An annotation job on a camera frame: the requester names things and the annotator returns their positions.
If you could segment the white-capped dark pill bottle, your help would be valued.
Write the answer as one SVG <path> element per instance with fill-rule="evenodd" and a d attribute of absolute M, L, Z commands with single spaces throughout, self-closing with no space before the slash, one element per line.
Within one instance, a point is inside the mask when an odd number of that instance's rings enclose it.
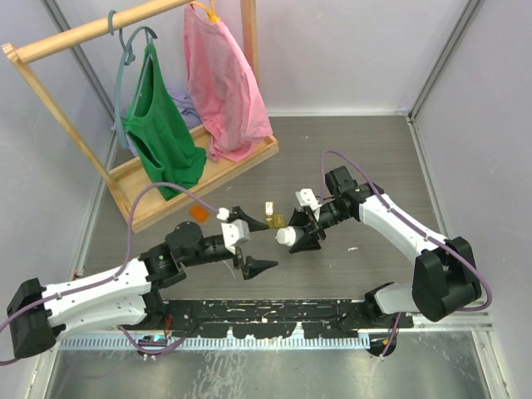
<path fill-rule="evenodd" d="M 287 226 L 278 229 L 275 239 L 281 245 L 293 247 L 294 245 L 305 242 L 308 237 L 305 229 L 301 227 Z"/>

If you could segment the yellow two-compartment pill box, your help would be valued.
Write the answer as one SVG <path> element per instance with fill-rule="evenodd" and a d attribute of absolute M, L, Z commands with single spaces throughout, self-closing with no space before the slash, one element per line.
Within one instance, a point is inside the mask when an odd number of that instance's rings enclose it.
<path fill-rule="evenodd" d="M 271 228 L 280 229 L 285 225 L 284 215 L 275 212 L 275 205 L 273 201 L 266 201 L 264 203 L 265 224 Z"/>

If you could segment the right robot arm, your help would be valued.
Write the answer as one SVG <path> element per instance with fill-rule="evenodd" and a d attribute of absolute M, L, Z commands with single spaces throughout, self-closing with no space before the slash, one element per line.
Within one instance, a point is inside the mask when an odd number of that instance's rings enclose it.
<path fill-rule="evenodd" d="M 355 219 L 395 246 L 411 262 L 413 279 L 384 283 L 365 293 L 362 308 L 369 324 L 384 327 L 395 313 L 419 313 L 438 322 L 480 299 L 482 287 L 465 239 L 448 239 L 427 228 L 380 187 L 357 183 L 344 166 L 327 172 L 324 180 L 331 199 L 321 202 L 311 189 L 296 192 L 298 205 L 276 240 L 292 254 L 319 250 L 327 229 Z"/>

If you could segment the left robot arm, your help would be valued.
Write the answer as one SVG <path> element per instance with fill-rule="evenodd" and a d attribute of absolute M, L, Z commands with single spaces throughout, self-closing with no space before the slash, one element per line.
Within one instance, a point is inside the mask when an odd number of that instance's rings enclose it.
<path fill-rule="evenodd" d="M 185 221 L 161 244 L 117 268 L 44 286 L 38 278 L 21 283 L 7 306 L 8 330 L 15 361 L 34 357 L 72 334 L 121 326 L 157 329 L 166 320 L 160 290 L 186 278 L 188 267 L 232 260 L 249 280 L 276 266 L 271 260 L 242 255 L 254 232 L 269 226 L 235 206 L 219 212 L 221 232 L 204 236 L 198 224 Z"/>

